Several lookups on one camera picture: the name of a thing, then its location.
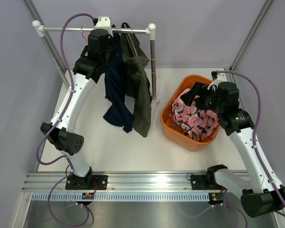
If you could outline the navy blue shorts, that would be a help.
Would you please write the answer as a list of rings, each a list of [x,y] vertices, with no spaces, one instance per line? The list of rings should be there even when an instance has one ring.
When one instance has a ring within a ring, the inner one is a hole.
[[[114,126],[123,127],[129,133],[133,129],[134,115],[125,105],[128,80],[120,40],[121,36],[114,33],[117,55],[108,62],[104,76],[105,98],[111,102],[111,106],[103,118]]]

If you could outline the pink hanger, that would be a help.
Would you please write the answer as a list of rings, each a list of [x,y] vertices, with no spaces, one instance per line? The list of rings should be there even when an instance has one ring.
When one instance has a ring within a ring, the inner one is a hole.
[[[83,28],[87,28],[87,23],[81,26],[81,35],[85,40],[85,44],[87,45],[88,44],[88,32],[84,32]]]

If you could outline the grey hanger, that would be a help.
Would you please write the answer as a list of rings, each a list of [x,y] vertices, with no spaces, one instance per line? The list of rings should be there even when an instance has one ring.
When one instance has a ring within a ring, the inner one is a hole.
[[[127,43],[128,43],[128,46],[132,52],[132,55],[134,57],[137,57],[138,56],[138,53],[136,51],[136,48],[135,48],[135,44],[134,44],[134,41],[133,41],[133,32],[131,33],[125,33],[124,34],[125,37],[126,37],[126,40],[127,40]]]

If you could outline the olive green shorts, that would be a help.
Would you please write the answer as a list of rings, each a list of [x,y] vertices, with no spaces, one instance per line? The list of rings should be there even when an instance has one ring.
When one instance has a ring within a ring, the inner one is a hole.
[[[149,63],[149,58],[140,47],[140,42],[133,34],[137,57],[132,55],[126,37],[121,34],[121,47],[123,51],[123,62],[127,73],[127,93],[126,95],[134,98],[134,121],[133,129],[142,137],[147,137],[151,126],[151,101],[150,81],[145,72],[145,67]]]

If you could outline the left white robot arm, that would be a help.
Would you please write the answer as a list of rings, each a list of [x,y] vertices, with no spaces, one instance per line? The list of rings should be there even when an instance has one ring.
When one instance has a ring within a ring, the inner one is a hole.
[[[113,35],[102,28],[92,30],[88,44],[75,62],[71,85],[59,110],[50,123],[43,123],[40,127],[47,140],[70,162],[72,175],[67,178],[68,190],[87,190],[94,185],[92,169],[81,152],[84,137],[76,134],[75,129],[88,95],[115,53]]]

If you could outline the pink patterned shorts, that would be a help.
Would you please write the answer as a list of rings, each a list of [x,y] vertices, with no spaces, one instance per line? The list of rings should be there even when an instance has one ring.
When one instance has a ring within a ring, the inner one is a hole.
[[[219,126],[217,114],[211,110],[200,110],[193,102],[185,105],[181,96],[188,93],[189,88],[179,94],[171,105],[170,117],[183,129],[183,134],[197,142],[209,137]]]

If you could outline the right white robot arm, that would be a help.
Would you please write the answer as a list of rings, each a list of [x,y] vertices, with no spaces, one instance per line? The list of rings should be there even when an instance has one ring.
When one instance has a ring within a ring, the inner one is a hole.
[[[285,186],[270,169],[253,135],[256,126],[249,114],[239,108],[238,97],[239,90],[232,82],[196,82],[180,98],[187,106],[194,103],[198,109],[217,115],[220,127],[236,146],[249,174],[250,180],[244,181],[225,165],[212,166],[207,169],[207,186],[229,190],[240,199],[245,213],[255,218],[285,208]]]

